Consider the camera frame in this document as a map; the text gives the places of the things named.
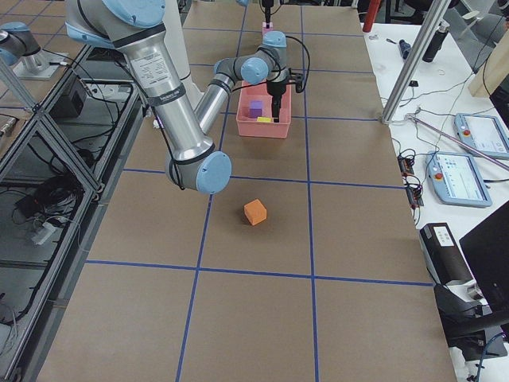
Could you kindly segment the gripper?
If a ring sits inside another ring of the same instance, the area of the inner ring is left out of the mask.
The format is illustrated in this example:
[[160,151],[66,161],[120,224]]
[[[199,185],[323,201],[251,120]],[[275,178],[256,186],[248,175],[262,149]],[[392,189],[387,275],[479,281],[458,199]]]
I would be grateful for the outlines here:
[[264,8],[265,26],[270,27],[271,24],[271,8],[274,6],[274,0],[261,0],[261,5]]
[[286,93],[285,81],[267,81],[266,91],[271,97],[271,114],[274,123],[280,120],[282,96]]

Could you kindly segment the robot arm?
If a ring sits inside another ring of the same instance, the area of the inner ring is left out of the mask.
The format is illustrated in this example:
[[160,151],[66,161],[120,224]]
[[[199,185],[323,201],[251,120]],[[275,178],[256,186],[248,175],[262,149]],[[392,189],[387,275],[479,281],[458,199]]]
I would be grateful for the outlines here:
[[166,14],[175,20],[170,31],[181,33],[175,2],[68,1],[66,28],[75,41],[115,49],[125,57],[168,141],[168,178],[181,189],[215,194],[230,180],[231,159],[215,148],[208,131],[237,82],[257,85],[267,81],[280,90],[285,88],[289,79],[286,35],[270,31],[255,53],[218,61],[205,93],[193,105],[173,64],[187,56],[185,43],[166,46]]
[[[249,4],[248,0],[236,0],[235,2],[243,7],[247,7],[247,5]],[[262,23],[262,27],[265,29],[269,29],[271,23],[272,8],[274,7],[274,0],[260,0],[258,2],[258,5],[264,16],[264,22]]]

